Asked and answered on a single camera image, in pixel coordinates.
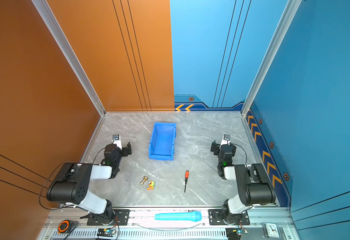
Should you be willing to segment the red handled screwdriver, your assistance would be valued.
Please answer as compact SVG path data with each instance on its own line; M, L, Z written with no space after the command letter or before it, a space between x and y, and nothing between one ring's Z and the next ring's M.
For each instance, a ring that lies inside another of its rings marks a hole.
M185 173L185 188L184 188L184 192L186 192L186 189L187 189L189 174L190 174L190 172L186 171L186 173Z

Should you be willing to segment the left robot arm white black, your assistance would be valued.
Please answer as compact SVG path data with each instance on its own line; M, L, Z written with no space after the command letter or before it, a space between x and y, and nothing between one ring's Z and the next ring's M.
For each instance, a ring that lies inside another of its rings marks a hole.
M84 219L102 225L115 222L117 215L111 201L91 192L89 183L91 180L114 179L120 171L121 159L131 154L131 143L123 147L121 141L116 140L105 147L104 159L99 165L64 163L46 192L47 200L84 210L87 212Z

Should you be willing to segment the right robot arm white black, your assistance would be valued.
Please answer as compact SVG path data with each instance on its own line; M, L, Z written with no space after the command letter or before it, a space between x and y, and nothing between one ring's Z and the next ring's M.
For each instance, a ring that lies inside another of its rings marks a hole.
M277 195L263 164L233 164L237 145L228 140L212 142L211 152L218 157L218 175L223 180L235 181L238 193L224 202L218 218L228 225L244 221L248 210L257 205L276 202Z

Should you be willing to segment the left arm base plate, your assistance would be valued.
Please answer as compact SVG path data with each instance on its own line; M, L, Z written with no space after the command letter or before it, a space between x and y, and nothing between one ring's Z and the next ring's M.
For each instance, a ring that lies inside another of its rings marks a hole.
M130 210L129 209L114 209L109 215L93 215L90 214L87 220L88 226L126 226L128 224Z

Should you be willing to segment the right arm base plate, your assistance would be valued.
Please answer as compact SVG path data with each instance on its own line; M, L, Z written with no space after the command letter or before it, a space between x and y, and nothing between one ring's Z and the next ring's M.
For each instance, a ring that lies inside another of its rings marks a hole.
M243 225L249 226L250 218L247 212L242 214L224 213L222 209L209 209L209 222L212 226Z

